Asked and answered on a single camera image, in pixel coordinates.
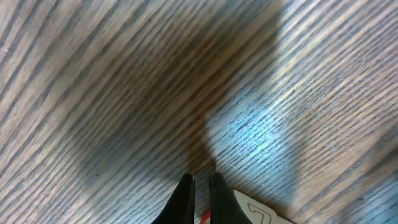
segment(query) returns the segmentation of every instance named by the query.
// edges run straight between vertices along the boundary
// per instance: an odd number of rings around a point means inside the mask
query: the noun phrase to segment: black pointed object
[[[193,224],[195,180],[184,174],[160,215],[152,224]]]
[[[252,224],[220,173],[209,178],[211,224]]]

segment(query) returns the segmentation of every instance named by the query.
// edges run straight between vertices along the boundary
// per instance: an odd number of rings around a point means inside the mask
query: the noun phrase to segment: wooden surface
[[[207,177],[398,223],[397,2],[0,1],[0,223],[150,223]]]

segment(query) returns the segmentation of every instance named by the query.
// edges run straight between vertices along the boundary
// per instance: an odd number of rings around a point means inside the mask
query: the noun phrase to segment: wooden table
[[[397,2],[0,1],[0,223],[150,223],[185,172],[398,223]]]

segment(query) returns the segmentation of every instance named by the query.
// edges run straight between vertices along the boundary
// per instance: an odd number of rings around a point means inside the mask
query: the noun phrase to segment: wood grain surface
[[[195,174],[398,223],[395,0],[0,0],[0,223],[150,223]]]

